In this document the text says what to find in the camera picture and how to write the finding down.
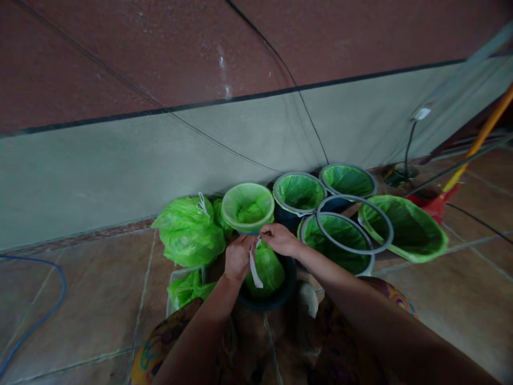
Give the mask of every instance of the red-brown wall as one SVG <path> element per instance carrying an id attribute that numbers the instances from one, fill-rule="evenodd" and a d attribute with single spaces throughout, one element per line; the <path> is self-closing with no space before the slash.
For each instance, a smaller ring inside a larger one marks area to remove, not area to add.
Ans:
<path id="1" fill-rule="evenodd" d="M 235 3 L 299 84 L 466 58 L 513 17 L 509 0 Z M 222 0 L 24 0 L 0 9 L 1 132 L 293 86 Z"/>

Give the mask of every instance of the white plastic basket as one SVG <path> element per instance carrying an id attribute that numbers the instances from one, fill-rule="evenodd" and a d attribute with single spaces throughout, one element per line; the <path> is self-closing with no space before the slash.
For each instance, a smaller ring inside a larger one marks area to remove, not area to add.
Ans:
<path id="1" fill-rule="evenodd" d="M 196 270 L 201 270 L 200 271 L 200 274 L 201 274 L 201 285 L 202 286 L 206 285 L 206 283 L 207 283 L 207 276 L 206 276 L 206 273 L 205 273 L 205 265 L 198 265 L 198 266 L 189 267 L 189 268 L 186 268 L 186 269 L 175 270 L 174 272 L 171 273 L 171 277 L 169 277 L 169 284 L 172 284 L 174 281 L 176 281 L 178 279 L 182 279 L 182 278 L 188 277 L 189 274 L 195 272 Z M 171 294 L 169 294 L 167 296 L 166 318 L 168 318 L 171 314 L 173 314 L 175 311 L 178 310 L 173 305 L 173 302 L 174 302 L 174 298 L 171 296 Z"/>

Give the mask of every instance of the gray wall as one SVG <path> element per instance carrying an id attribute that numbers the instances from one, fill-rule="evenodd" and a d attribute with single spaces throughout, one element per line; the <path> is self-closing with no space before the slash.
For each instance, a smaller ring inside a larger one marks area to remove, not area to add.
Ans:
<path id="1" fill-rule="evenodd" d="M 303 91 L 329 161 L 369 168 L 402 159 L 407 118 L 457 66 Z M 511 81 L 510 57 L 468 74 L 417 125 L 410 157 L 427 155 Z M 137 220 L 182 195 L 325 163 L 297 94 L 178 114 L 222 145 L 168 114 L 1 139 L 0 249 Z"/>

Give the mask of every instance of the hand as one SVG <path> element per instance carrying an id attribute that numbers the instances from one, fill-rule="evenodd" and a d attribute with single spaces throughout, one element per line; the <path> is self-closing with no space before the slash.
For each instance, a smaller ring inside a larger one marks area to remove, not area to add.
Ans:
<path id="1" fill-rule="evenodd" d="M 292 258 L 297 258 L 301 249 L 308 247 L 280 224 L 265 225 L 260 230 L 260 237 L 278 254 Z"/>
<path id="2" fill-rule="evenodd" d="M 250 247 L 257 240 L 254 235 L 241 235 L 226 248 L 224 275 L 230 281 L 242 282 L 250 272 Z"/>

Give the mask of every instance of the blue hose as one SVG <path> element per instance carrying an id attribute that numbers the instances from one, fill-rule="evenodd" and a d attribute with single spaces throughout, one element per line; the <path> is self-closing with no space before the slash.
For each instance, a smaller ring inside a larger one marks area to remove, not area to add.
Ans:
<path id="1" fill-rule="evenodd" d="M 35 329 L 37 329 L 39 327 L 39 325 L 41 325 L 49 316 L 51 316 L 53 314 L 53 312 L 60 306 L 60 303 L 63 301 L 64 295 L 66 294 L 67 285 L 66 285 L 66 278 L 64 277 L 63 270 L 59 266 L 57 266 L 55 263 L 53 263 L 53 262 L 49 262 L 49 261 L 46 261 L 44 259 L 39 259 L 39 258 L 14 257 L 14 256 L 5 256 L 5 255 L 0 255 L 0 258 L 28 260 L 28 261 L 40 262 L 40 263 L 44 263 L 44 264 L 53 266 L 53 267 L 55 267 L 57 269 L 57 271 L 60 274 L 60 277 L 63 280 L 63 290 L 62 290 L 62 293 L 60 294 L 59 301 L 55 304 L 55 306 L 43 318 L 41 318 L 33 327 L 31 327 L 29 329 L 29 331 L 27 331 L 25 334 L 23 334 L 23 337 L 21 337 L 20 340 L 16 343 L 14 348 L 9 353 L 9 356 L 7 357 L 7 360 L 5 360 L 4 364 L 2 365 L 2 368 L 0 369 L 0 379 L 1 379 L 4 376 L 5 371 L 7 370 L 7 367 L 11 363 L 12 358 L 14 357 L 14 354 L 16 353 L 18 348 L 21 346 L 21 344 L 29 337 L 29 335 Z"/>

